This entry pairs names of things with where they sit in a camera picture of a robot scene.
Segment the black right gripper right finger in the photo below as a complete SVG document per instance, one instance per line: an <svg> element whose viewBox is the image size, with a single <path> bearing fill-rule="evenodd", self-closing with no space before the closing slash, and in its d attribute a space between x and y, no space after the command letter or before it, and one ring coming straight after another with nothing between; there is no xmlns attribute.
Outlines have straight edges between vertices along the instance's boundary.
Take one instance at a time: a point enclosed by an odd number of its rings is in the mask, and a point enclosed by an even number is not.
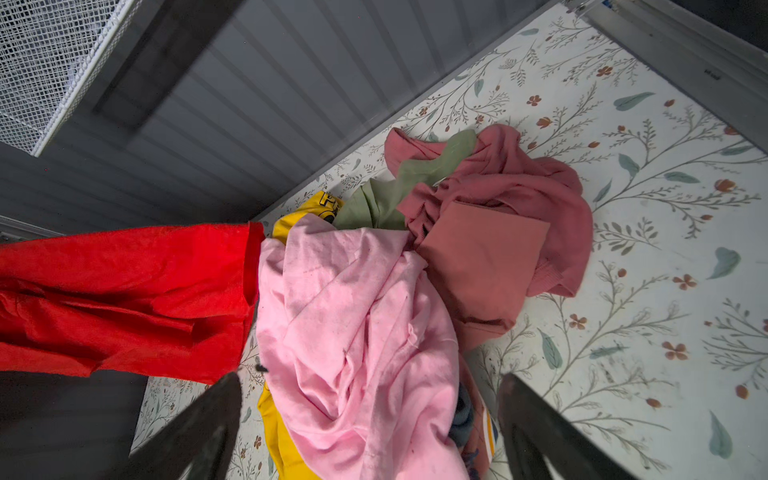
<svg viewBox="0 0 768 480"><path fill-rule="evenodd" d="M589 441L512 373L497 392L498 421L514 479L632 479L634 476Z"/></svg>

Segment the red cloth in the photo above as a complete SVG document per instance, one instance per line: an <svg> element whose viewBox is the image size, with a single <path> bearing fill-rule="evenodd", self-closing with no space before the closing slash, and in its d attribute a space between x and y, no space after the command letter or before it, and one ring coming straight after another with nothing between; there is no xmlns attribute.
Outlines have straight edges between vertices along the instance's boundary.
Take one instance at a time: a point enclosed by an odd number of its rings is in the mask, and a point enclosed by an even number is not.
<svg viewBox="0 0 768 480"><path fill-rule="evenodd" d="M1 248L1 367L213 384L253 322L263 227L161 226Z"/></svg>

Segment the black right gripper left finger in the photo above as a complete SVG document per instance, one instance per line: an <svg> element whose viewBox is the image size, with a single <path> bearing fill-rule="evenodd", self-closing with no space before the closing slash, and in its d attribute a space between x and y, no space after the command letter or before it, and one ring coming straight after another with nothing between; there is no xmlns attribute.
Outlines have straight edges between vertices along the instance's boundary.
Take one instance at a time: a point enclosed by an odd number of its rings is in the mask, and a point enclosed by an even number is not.
<svg viewBox="0 0 768 480"><path fill-rule="evenodd" d="M241 383L223 376L170 421L109 479L224 479L240 425Z"/></svg>

